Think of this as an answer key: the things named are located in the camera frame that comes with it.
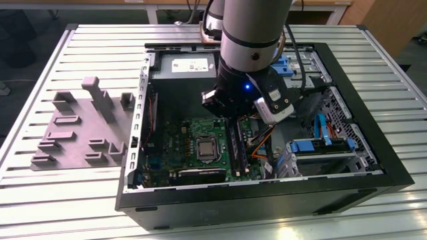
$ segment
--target table leg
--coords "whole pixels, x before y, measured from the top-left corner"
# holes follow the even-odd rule
[[[149,15],[149,22],[150,24],[159,24],[158,21],[158,5],[157,4],[147,4],[147,15]]]
[[[338,25],[341,23],[346,9],[348,9],[348,6],[337,6],[336,7],[336,10],[329,17],[326,25]]]
[[[54,19],[54,20],[57,20],[57,19],[59,19],[61,18],[61,16],[59,16],[59,11],[58,10],[47,10],[49,11],[49,14],[51,15],[51,18]]]

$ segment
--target metal screw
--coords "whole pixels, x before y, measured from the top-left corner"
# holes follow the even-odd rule
[[[255,61],[257,61],[258,59],[261,59],[261,54],[259,54],[258,52],[253,53],[251,59],[255,60]]]

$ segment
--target cpu socket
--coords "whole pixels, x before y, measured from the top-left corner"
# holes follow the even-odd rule
[[[218,160],[218,144],[215,136],[199,136],[197,137],[197,157],[205,164]]]

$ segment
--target motherboard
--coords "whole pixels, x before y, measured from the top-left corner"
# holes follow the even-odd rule
[[[239,122],[245,142],[254,136],[251,122]],[[174,185],[174,174],[206,174],[225,176],[226,182],[261,179],[261,165],[250,164],[249,173],[233,174],[225,119],[190,119],[166,122],[163,129],[163,151],[147,156],[150,188]]]

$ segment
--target green circuit board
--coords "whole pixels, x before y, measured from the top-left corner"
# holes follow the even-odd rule
[[[254,136],[249,119],[241,121],[245,141]],[[191,119],[167,122],[163,130],[163,152],[149,156],[150,187],[170,186],[170,170],[218,167],[226,169],[226,182],[257,180],[261,177],[261,166],[249,166],[246,175],[235,176],[230,163],[225,119]],[[198,159],[197,138],[215,136],[218,160],[203,163]]]

